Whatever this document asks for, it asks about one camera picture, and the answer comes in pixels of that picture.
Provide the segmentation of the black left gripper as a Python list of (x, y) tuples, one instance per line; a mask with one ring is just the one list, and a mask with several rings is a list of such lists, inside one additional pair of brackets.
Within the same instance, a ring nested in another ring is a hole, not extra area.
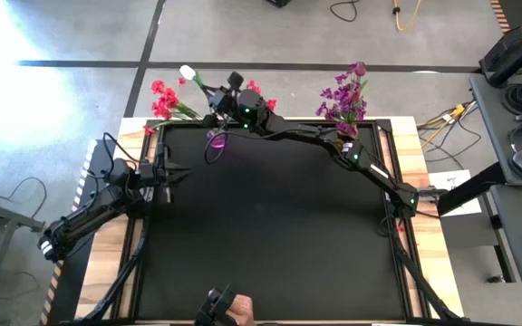
[(191, 172), (191, 168), (176, 163), (167, 163), (164, 168), (162, 164), (142, 160), (138, 170), (138, 186), (143, 188), (164, 184), (165, 187), (175, 187)]

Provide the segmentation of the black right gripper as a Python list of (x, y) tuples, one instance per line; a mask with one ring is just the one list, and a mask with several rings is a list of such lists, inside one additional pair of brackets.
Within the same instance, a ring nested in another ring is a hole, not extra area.
[(206, 128), (225, 129), (237, 111), (237, 95), (244, 78), (238, 72), (231, 72), (227, 78), (229, 87), (214, 88), (204, 86), (208, 100), (209, 114), (204, 117)]

